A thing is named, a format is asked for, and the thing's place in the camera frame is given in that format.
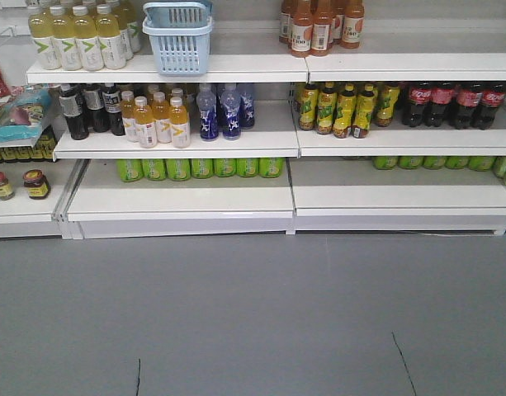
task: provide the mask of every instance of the bottle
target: bottle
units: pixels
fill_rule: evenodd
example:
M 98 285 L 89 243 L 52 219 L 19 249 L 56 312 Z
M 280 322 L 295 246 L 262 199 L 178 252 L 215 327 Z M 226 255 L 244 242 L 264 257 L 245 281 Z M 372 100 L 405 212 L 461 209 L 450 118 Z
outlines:
M 473 128 L 487 130 L 491 127 L 500 105 L 504 102 L 505 86 L 503 82 L 488 82 L 487 87 L 482 92 L 480 104 L 473 113 Z
M 80 93 L 76 87 L 69 84 L 60 85 L 60 105 L 68 124 L 69 133 L 74 140 L 86 139 L 89 136 L 84 123 L 83 108 L 79 98 Z
M 126 66 L 124 47 L 122 43 L 119 24 L 113 14 L 111 7 L 107 4 L 97 6 L 97 27 L 98 39 L 101 43 L 102 58 L 107 68 L 116 70 Z
M 311 38 L 311 54 L 325 56 L 329 53 L 329 34 L 332 28 L 330 0 L 319 0 L 317 11 L 313 15 L 313 35 Z
M 424 121 L 426 126 L 441 126 L 447 115 L 449 103 L 452 100 L 455 83 L 439 81 L 434 83 L 431 92 L 431 101 L 425 111 Z
M 152 109 L 148 106 L 145 97 L 135 98 L 134 119 L 140 147 L 144 149 L 155 147 L 158 142 L 157 130 Z
M 334 87 L 335 84 L 328 81 L 319 94 L 317 114 L 317 132 L 319 134 L 330 134 L 332 131 L 333 113 L 337 104 L 337 93 Z
M 423 122 L 423 112 L 431 100 L 431 83 L 429 81 L 413 82 L 409 89 L 409 99 L 403 109 L 401 122 L 414 128 Z
M 463 82 L 456 97 L 456 114 L 451 119 L 451 124 L 457 130 L 469 128 L 473 112 L 482 98 L 481 82 Z
M 344 139 L 352 132 L 352 118 L 355 112 L 357 98 L 352 83 L 347 82 L 344 90 L 337 98 L 335 121 L 333 123 L 333 135 L 336 138 Z
M 121 90 L 113 82 L 106 82 L 102 88 L 102 99 L 110 117 L 111 132 L 115 136 L 125 134 L 121 113 Z
M 313 15 L 310 0 L 298 0 L 293 24 L 291 26 L 291 54 L 297 58 L 305 58 L 311 51 L 313 37 Z
M 181 97 L 170 99 L 170 130 L 174 147 L 184 149 L 190 146 L 190 121 Z
M 73 7 L 74 33 L 82 66 L 90 72 L 104 67 L 101 46 L 98 42 L 95 21 L 87 14 L 84 6 Z
M 119 23 L 119 30 L 121 31 L 124 57 L 126 60 L 130 60 L 134 57 L 134 53 L 131 50 L 130 33 L 128 32 L 128 21 L 126 20 L 124 8 L 121 7 L 121 2 L 119 0 L 106 0 L 106 4 L 111 7 L 111 13 L 117 18 L 117 22 Z
M 27 7 L 29 13 L 29 29 L 32 42 L 36 46 L 37 59 L 45 70 L 60 67 L 60 59 L 54 49 L 53 20 L 50 14 L 44 14 L 40 7 Z
M 236 90 L 241 97 L 239 126 L 243 130 L 250 130 L 254 127 L 254 83 L 240 82 Z
M 155 130 L 157 132 L 157 141 L 160 143 L 170 143 L 170 109 L 168 101 L 163 92 L 154 93 L 152 102 L 152 114 L 155 119 Z
M 365 84 L 365 89 L 357 96 L 355 119 L 352 125 L 353 137 L 366 138 L 370 129 L 371 115 L 374 112 L 374 86 Z
M 361 44 L 362 22 L 365 16 L 365 8 L 362 0 L 348 0 L 344 8 L 344 27 L 341 46 L 355 49 Z
M 218 137 L 218 120 L 216 119 L 216 95 L 209 83 L 200 83 L 197 95 L 197 107 L 200 109 L 200 136 L 203 140 L 214 140 Z
M 106 132 L 110 129 L 110 118 L 104 108 L 100 86 L 98 84 L 87 84 L 83 94 L 86 106 L 89 109 L 93 130 L 95 132 Z
M 53 16 L 54 47 L 57 49 L 62 68 L 64 70 L 79 70 L 82 68 L 82 63 L 78 56 L 72 19 L 64 14 L 62 6 L 51 6 L 50 12 Z
M 241 97 L 236 91 L 236 83 L 226 82 L 225 90 L 221 94 L 221 104 L 225 109 L 227 129 L 223 131 L 223 137 L 227 140 L 236 140 L 242 134 L 239 124 L 239 108 Z

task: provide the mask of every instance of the juice bottle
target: juice bottle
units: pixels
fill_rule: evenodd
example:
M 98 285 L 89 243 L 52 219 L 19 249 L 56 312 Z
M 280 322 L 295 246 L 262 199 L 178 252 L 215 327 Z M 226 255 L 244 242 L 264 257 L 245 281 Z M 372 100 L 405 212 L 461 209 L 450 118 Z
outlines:
M 329 33 L 332 28 L 330 0 L 319 0 L 317 11 L 313 15 L 313 36 L 311 39 L 311 54 L 325 56 L 329 53 Z
M 95 26 L 97 27 L 102 58 L 106 67 L 110 69 L 124 68 L 126 66 L 126 58 L 124 56 L 119 23 L 115 16 L 111 14 L 111 7 L 107 4 L 97 6 Z
M 150 106 L 146 104 L 145 97 L 135 98 L 134 118 L 140 146 L 145 149 L 155 147 L 157 145 L 157 132 L 155 130 L 154 115 Z
M 93 72 L 104 67 L 101 46 L 98 42 L 95 21 L 87 14 L 85 6 L 73 7 L 74 33 L 82 66 Z
M 73 21 L 64 14 L 62 6 L 51 6 L 50 12 L 53 16 L 54 47 L 57 49 L 62 68 L 64 70 L 79 70 L 82 68 L 82 63 L 74 38 Z
M 155 119 L 155 128 L 157 130 L 157 140 L 160 143 L 170 143 L 170 109 L 163 92 L 154 93 L 152 102 L 152 113 Z
M 53 43 L 53 20 L 50 14 L 44 14 L 40 7 L 27 7 L 29 13 L 29 29 L 32 42 L 36 46 L 37 59 L 45 70 L 60 67 L 60 60 Z
M 291 28 L 291 54 L 304 58 L 310 54 L 313 37 L 313 15 L 310 0 L 298 0 Z
M 344 8 L 342 47 L 349 49 L 359 48 L 364 16 L 365 8 L 362 5 L 362 0 L 348 0 L 348 4 Z

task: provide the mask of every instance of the blue bottle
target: blue bottle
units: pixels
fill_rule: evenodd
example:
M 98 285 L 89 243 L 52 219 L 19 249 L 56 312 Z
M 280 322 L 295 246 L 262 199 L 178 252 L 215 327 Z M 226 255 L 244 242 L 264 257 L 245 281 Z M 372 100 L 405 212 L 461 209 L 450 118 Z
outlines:
M 202 82 L 196 99 L 197 107 L 200 109 L 200 136 L 203 140 L 214 140 L 218 137 L 216 95 L 210 88 L 210 84 Z

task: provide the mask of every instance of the small jar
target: small jar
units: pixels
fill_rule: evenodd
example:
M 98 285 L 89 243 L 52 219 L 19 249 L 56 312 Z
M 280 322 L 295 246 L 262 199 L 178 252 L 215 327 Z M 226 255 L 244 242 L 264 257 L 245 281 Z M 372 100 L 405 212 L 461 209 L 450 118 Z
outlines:
M 23 186 L 27 189 L 29 198 L 32 200 L 43 200 L 51 191 L 47 178 L 39 169 L 32 169 L 24 173 Z
M 14 196 L 14 189 L 8 182 L 5 173 L 0 172 L 0 200 L 10 200 Z

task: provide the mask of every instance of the plastic basket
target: plastic basket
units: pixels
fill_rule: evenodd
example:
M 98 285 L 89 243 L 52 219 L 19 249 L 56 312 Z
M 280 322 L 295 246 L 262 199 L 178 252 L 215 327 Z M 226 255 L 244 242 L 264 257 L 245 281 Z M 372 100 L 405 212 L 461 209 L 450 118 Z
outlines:
M 149 35 L 159 73 L 206 73 L 214 25 L 210 2 L 147 2 L 144 13 L 143 32 Z

